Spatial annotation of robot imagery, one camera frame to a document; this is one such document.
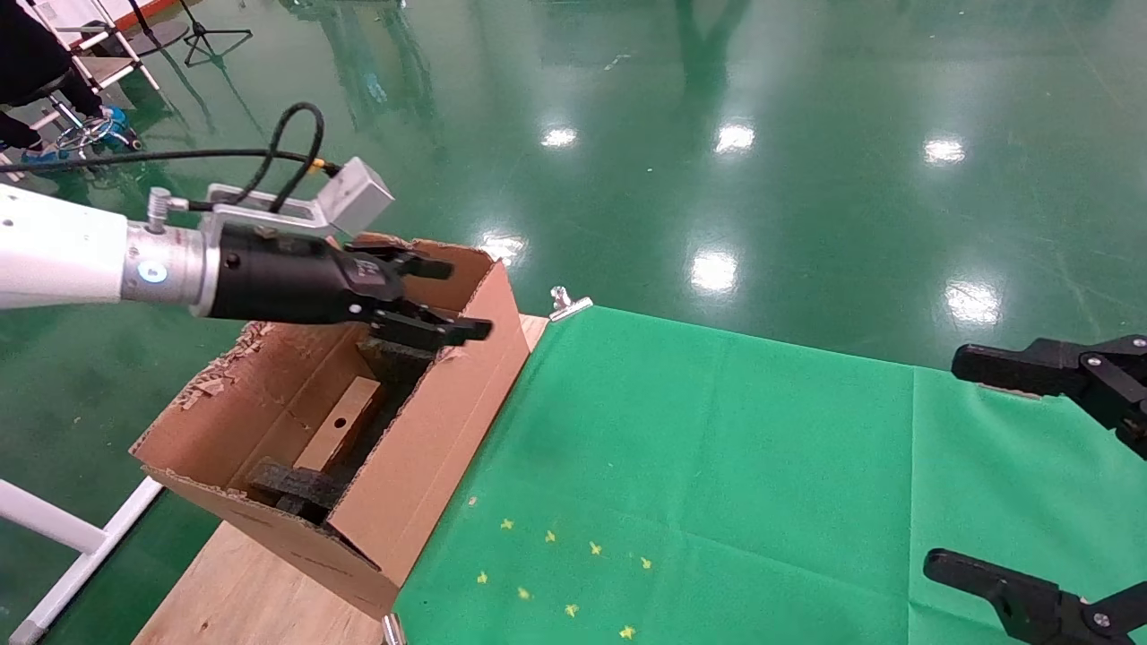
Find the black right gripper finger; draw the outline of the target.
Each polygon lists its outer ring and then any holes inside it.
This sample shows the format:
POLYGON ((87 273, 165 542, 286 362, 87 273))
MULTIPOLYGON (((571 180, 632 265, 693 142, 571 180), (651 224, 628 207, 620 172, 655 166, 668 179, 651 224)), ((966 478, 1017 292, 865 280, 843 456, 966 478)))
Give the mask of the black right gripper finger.
POLYGON ((1095 603, 1040 577, 988 564, 946 547, 924 555, 923 575, 986 600, 1013 640, 1027 644, 1132 644, 1146 624, 1146 583, 1095 603))
POLYGON ((1019 351, 963 344, 952 358, 952 374, 1000 391, 1066 397, 1146 458, 1144 335, 1093 345, 1036 339, 1019 351))

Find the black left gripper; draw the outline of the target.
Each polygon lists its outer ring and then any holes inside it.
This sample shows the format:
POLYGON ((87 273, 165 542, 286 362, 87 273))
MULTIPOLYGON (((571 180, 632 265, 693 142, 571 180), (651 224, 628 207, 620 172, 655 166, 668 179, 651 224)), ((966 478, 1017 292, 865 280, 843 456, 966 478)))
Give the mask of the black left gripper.
POLYGON ((214 282, 217 319, 335 325, 367 322, 373 339, 415 350, 484 341, 492 320, 404 305, 401 275, 447 280, 454 265, 406 246, 335 246, 323 238, 258 236, 226 225, 214 282))

